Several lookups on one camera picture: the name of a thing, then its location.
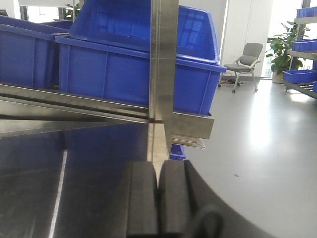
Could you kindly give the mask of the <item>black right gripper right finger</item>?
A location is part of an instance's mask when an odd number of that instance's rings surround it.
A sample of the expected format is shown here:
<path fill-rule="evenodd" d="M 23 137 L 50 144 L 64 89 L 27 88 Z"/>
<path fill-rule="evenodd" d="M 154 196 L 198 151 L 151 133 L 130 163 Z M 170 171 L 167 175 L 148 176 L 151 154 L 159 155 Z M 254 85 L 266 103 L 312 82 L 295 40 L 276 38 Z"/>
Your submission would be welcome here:
<path fill-rule="evenodd" d="M 159 178 L 158 219 L 161 238 L 218 238 L 223 218 L 216 206 L 199 207 L 190 191 L 185 161 L 165 161 Z"/>

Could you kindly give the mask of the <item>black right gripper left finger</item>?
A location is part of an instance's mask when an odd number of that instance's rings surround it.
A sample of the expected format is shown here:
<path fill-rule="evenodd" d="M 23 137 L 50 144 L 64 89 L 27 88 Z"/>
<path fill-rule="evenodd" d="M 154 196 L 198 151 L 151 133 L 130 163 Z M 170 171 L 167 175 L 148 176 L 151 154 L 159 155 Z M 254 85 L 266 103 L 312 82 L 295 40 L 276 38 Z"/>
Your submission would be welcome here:
<path fill-rule="evenodd" d="M 132 163 L 128 208 L 128 236 L 157 236 L 157 179 L 151 162 Z"/>

